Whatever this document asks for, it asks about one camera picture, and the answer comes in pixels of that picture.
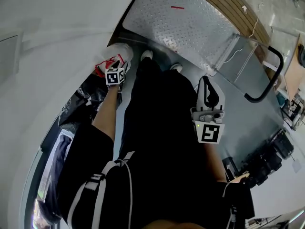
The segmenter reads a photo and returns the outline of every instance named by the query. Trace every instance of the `white sneaker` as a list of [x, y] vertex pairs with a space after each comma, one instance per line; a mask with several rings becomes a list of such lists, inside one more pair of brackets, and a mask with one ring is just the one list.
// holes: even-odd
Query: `white sneaker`
[[153, 59], [153, 53], [152, 53], [152, 51], [146, 50], [144, 53], [142, 53], [142, 55], [141, 55], [141, 61], [142, 61], [144, 58]]
[[179, 73], [181, 72], [182, 70], [182, 65], [180, 63], [175, 63], [171, 66], [170, 70], [176, 70], [178, 71]]

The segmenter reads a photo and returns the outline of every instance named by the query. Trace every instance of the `backpack strap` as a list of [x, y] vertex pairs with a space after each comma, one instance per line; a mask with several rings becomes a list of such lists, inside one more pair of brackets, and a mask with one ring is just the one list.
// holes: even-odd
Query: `backpack strap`
[[94, 214], [93, 214], [93, 221], [92, 221], [92, 229], [98, 229], [100, 224], [100, 217], [101, 217], [101, 210], [102, 204], [104, 200], [104, 194], [106, 189], [106, 176], [107, 173], [115, 166], [119, 166], [120, 164], [116, 164], [113, 161], [109, 161], [106, 166], [104, 167], [101, 174], [94, 174], [89, 181], [83, 183], [81, 187], [78, 189], [74, 200], [70, 206], [67, 223], [70, 229], [72, 229], [72, 217], [74, 210], [81, 199], [81, 194], [84, 189], [96, 190], [99, 185], [98, 195], [95, 201], [94, 206]]
[[134, 154], [134, 152], [135, 152], [135, 151], [128, 152], [123, 160], [124, 160], [125, 162], [127, 162], [127, 161], [132, 157], [132, 155]]

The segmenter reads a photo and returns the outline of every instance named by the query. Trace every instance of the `cable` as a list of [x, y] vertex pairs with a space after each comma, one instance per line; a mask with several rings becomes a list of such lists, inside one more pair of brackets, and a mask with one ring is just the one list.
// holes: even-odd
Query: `cable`
[[231, 223], [231, 221], [232, 221], [232, 218], [233, 218], [233, 215], [232, 215], [232, 211], [230, 210], [230, 218], [229, 218], [229, 221], [228, 221], [228, 224], [227, 224], [226, 229], [229, 229], [230, 223]]
[[[265, 0], [263, 0], [263, 1], [258, 5], [258, 11], [257, 11], [257, 12], [260, 12], [260, 11], [261, 11], [261, 6], [264, 6], [264, 1], [265, 1]], [[257, 25], [257, 23], [258, 23], [258, 20], [259, 20], [259, 14], [258, 14], [258, 16], [257, 16], [257, 20], [256, 20], [256, 23], [255, 23], [255, 25], [254, 25], [252, 34], [251, 34], [251, 36], [249, 36], [249, 38], [252, 37], [252, 36], [254, 35], [254, 31], [255, 31], [256, 25]], [[234, 54], [232, 55], [232, 57], [231, 57], [229, 60], [224, 61], [224, 63], [228, 63], [228, 62], [235, 56], [235, 54], [236, 54], [237, 52], [240, 52], [241, 50], [243, 50], [243, 49], [236, 50], [236, 51], [234, 52]]]
[[234, 54], [232, 55], [232, 57], [231, 57], [229, 60], [224, 61], [224, 63], [228, 63], [228, 62], [235, 56], [235, 54], [236, 54], [237, 52], [240, 52], [241, 50], [243, 50], [243, 49], [236, 50], [236, 51], [234, 52]]
[[[259, 13], [261, 12], [260, 6], [265, 6], [264, 1], [265, 1], [265, 0], [263, 0], [263, 1], [258, 5], [258, 11], [257, 11], [257, 12], [259, 12]], [[255, 31], [256, 25], [257, 25], [257, 23], [258, 23], [258, 19], [259, 19], [259, 14], [258, 14], [258, 16], [257, 16], [257, 20], [256, 20], [256, 23], [255, 23], [255, 25], [254, 25], [252, 34], [251, 34], [251, 36], [249, 36], [249, 38], [252, 37], [252, 36], [254, 35], [254, 31]]]
[[224, 193], [223, 193], [223, 198], [224, 198], [224, 195], [225, 195], [225, 191], [227, 189], [227, 187], [229, 186], [230, 182], [227, 183], [227, 185], [225, 185], [225, 188], [224, 188]]
[[131, 220], [132, 220], [132, 175], [130, 173], [130, 169], [128, 167], [128, 164], [121, 159], [117, 159], [118, 161], [121, 161], [124, 163], [128, 169], [128, 174], [129, 174], [129, 185], [130, 185], [130, 208], [129, 208], [129, 217], [128, 217], [128, 229], [131, 229]]

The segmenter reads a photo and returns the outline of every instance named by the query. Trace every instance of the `diamond plate ramp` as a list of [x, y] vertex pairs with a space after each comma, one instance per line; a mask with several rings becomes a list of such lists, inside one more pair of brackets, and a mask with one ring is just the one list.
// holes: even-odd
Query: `diamond plate ramp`
[[165, 45], [206, 70], [226, 49], [238, 30], [206, 0], [135, 0], [123, 27]]

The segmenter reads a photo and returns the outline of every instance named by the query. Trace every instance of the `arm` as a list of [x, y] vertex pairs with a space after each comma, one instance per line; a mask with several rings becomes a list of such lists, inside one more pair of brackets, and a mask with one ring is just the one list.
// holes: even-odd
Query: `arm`
[[101, 105], [92, 125], [109, 136], [112, 141], [115, 139], [116, 103], [119, 85], [109, 88], [107, 96]]
[[224, 165], [213, 144], [203, 145], [206, 153], [207, 169], [217, 182], [227, 182]]

